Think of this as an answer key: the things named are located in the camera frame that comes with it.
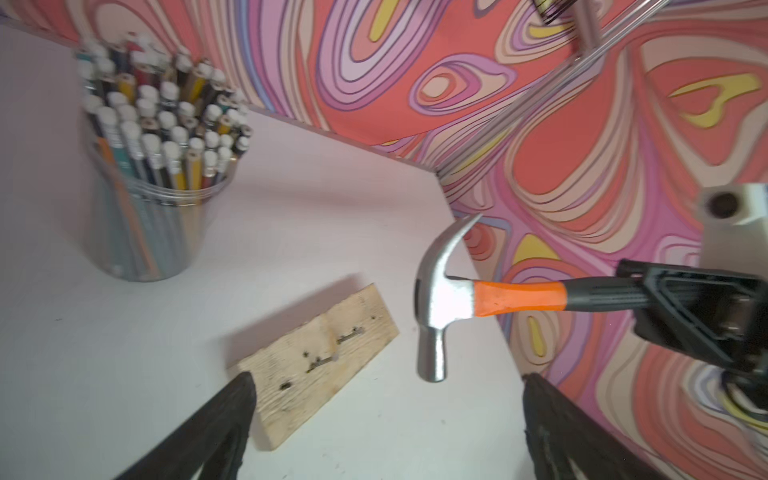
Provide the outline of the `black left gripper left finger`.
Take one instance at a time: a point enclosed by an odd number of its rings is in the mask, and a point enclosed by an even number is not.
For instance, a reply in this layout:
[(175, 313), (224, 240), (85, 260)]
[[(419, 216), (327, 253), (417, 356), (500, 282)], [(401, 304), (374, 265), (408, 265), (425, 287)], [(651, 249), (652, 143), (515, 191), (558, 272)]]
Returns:
[(257, 404), (253, 377), (234, 377), (121, 479), (235, 479)]

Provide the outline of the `wooden block with nails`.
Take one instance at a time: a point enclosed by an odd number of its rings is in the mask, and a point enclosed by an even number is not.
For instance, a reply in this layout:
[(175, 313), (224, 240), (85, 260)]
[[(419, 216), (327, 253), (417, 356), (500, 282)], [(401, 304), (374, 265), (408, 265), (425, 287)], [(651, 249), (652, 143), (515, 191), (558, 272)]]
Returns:
[(255, 384), (256, 448), (280, 447), (398, 335), (370, 284), (234, 363), (229, 372), (249, 373)]

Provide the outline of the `claw hammer orange black handle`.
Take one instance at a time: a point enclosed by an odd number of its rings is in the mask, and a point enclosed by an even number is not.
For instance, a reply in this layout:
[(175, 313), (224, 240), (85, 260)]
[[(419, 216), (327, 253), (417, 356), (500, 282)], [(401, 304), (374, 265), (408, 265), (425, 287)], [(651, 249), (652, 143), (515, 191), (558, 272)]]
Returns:
[(426, 382), (447, 377), (446, 331), (457, 321), (523, 311), (615, 312), (650, 305), (632, 278), (587, 277), (561, 282), (509, 284), (449, 276), (450, 256), (482, 218), (465, 216), (430, 245), (418, 267), (414, 311), (419, 326), (417, 372)]

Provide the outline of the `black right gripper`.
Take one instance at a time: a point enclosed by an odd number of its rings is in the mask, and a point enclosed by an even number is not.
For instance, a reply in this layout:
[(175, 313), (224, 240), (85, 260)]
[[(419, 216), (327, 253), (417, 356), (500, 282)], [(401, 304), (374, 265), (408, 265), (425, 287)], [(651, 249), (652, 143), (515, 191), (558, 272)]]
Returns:
[(657, 346), (767, 382), (767, 281), (724, 270), (623, 260), (616, 275), (639, 284), (648, 303), (634, 333)]

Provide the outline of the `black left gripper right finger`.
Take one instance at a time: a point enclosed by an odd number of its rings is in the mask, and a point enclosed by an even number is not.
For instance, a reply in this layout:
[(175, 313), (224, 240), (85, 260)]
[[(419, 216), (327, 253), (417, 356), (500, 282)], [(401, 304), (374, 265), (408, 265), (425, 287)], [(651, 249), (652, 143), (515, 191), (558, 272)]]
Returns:
[(663, 479), (539, 374), (523, 376), (525, 435), (538, 479)]

